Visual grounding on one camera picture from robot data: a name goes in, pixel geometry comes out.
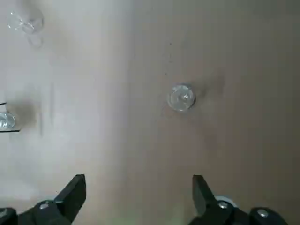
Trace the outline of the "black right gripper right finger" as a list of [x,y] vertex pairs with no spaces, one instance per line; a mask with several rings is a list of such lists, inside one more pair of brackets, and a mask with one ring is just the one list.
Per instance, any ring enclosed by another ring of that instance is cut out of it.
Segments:
[[231,201],[217,199],[201,175],[192,178],[193,201],[197,215],[190,225],[286,225],[285,219],[266,207],[254,207],[249,213]]

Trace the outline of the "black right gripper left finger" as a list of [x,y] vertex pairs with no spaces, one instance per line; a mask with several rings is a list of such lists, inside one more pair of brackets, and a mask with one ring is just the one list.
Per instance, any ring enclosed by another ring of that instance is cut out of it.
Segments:
[[86,200],[86,179],[77,174],[53,199],[38,202],[17,213],[11,207],[0,209],[2,225],[71,225]]

